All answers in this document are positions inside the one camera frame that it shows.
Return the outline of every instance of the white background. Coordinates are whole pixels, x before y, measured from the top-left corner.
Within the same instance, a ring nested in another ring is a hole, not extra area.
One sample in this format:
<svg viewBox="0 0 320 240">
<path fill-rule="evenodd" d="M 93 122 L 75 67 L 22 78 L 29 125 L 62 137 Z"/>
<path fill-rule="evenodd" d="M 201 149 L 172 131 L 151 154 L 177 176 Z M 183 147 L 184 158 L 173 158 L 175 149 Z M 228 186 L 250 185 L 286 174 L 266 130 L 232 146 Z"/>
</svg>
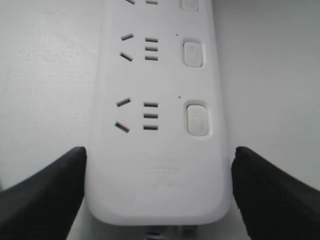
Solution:
<svg viewBox="0 0 320 240">
<path fill-rule="evenodd" d="M 4 189 L 87 145 L 102 5 L 0 0 Z M 230 160 L 237 146 L 248 146 L 320 189 L 320 1 L 213 0 L 213 6 Z M 68 240 L 142 239 L 140 228 L 122 230 L 83 207 Z M 249 239 L 235 205 L 200 231 L 203 240 Z"/>
</svg>

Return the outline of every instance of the power strip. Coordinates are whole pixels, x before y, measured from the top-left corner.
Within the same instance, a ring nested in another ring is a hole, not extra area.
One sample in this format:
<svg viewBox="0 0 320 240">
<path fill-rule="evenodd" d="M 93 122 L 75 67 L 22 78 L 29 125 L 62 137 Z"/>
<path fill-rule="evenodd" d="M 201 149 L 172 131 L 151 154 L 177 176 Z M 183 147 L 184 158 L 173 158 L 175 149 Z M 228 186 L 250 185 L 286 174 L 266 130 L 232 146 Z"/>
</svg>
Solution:
<svg viewBox="0 0 320 240">
<path fill-rule="evenodd" d="M 232 199 L 211 0 L 106 0 L 86 200 L 124 226 L 200 225 Z"/>
</svg>

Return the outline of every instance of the white power strip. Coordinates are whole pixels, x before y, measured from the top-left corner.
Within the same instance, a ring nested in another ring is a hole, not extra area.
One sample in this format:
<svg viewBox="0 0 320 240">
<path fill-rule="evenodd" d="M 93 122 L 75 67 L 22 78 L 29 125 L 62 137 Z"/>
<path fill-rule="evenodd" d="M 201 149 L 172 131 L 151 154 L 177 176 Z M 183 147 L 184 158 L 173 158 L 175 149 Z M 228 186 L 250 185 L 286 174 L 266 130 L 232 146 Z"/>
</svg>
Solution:
<svg viewBox="0 0 320 240">
<path fill-rule="evenodd" d="M 200 225 L 232 199 L 211 0 L 107 0 L 86 200 L 114 225 Z"/>
</svg>

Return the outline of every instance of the socket slot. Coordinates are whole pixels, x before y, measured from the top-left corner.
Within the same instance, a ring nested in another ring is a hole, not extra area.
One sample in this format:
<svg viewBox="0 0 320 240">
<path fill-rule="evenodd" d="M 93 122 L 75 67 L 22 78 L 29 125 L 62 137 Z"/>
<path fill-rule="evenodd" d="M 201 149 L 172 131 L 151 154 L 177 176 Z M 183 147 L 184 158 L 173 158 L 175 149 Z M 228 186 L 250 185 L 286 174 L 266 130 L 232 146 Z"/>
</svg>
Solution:
<svg viewBox="0 0 320 240">
<path fill-rule="evenodd" d="M 125 41 L 125 40 L 128 40 L 128 39 L 132 39 L 133 37 L 134 37 L 134 35 L 131 33 L 131 34 L 122 36 L 121 40 Z"/>
<path fill-rule="evenodd" d="M 128 127 L 122 125 L 122 124 L 119 123 L 119 122 L 116 122 L 116 123 L 115 123 L 115 126 L 116 126 L 118 129 L 124 131 L 125 133 L 129 133 L 129 131 L 130 131 L 130 129 L 129 129 Z"/>
<path fill-rule="evenodd" d="M 158 119 L 159 115 L 154 113 L 144 113 L 143 114 L 144 119 Z"/>
<path fill-rule="evenodd" d="M 152 4 L 152 5 L 158 5 L 158 1 L 155 1 L 155 0 L 146 0 L 145 3 Z"/>
<path fill-rule="evenodd" d="M 145 56 L 144 59 L 148 60 L 148 61 L 158 61 L 159 57 L 157 57 L 157 56 Z"/>
<path fill-rule="evenodd" d="M 145 108 L 158 108 L 159 107 L 159 103 L 157 103 L 157 102 L 144 102 L 143 106 Z"/>
<path fill-rule="evenodd" d="M 118 108 L 120 108 L 123 105 L 129 104 L 129 103 L 131 103 L 131 99 L 128 97 L 122 101 L 117 102 L 116 105 L 118 106 Z"/>
<path fill-rule="evenodd" d="M 126 0 L 128 3 L 131 3 L 131 4 L 135 4 L 136 2 L 134 0 Z"/>
<path fill-rule="evenodd" d="M 128 61 L 132 62 L 132 60 L 134 59 L 133 57 L 121 52 L 120 56 L 123 57 L 124 59 L 127 59 Z"/>
<path fill-rule="evenodd" d="M 145 41 L 147 43 L 158 43 L 159 42 L 158 38 L 152 38 L 152 37 L 146 37 Z"/>
<path fill-rule="evenodd" d="M 158 131 L 159 126 L 158 125 L 143 125 L 143 130 Z"/>
<path fill-rule="evenodd" d="M 157 47 L 152 47 L 152 46 L 146 46 L 145 50 L 146 51 L 150 51 L 150 52 L 158 52 L 158 48 Z"/>
</svg>

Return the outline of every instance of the power switch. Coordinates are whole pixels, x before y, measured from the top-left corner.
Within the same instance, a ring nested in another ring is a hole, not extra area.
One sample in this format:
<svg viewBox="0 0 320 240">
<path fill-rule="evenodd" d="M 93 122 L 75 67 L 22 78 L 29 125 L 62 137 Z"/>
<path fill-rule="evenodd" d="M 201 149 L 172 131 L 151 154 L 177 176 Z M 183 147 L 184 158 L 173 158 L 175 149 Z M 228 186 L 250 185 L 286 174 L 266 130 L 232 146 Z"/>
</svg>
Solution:
<svg viewBox="0 0 320 240">
<path fill-rule="evenodd" d="M 204 106 L 189 105 L 186 109 L 188 131 L 193 136 L 209 134 L 208 112 Z"/>
<path fill-rule="evenodd" d="M 197 12 L 198 7 L 198 0 L 181 0 L 182 9 L 187 12 Z"/>
<path fill-rule="evenodd" d="M 203 53 L 200 43 L 187 41 L 183 44 L 183 55 L 185 65 L 200 68 L 203 65 Z"/>
</svg>

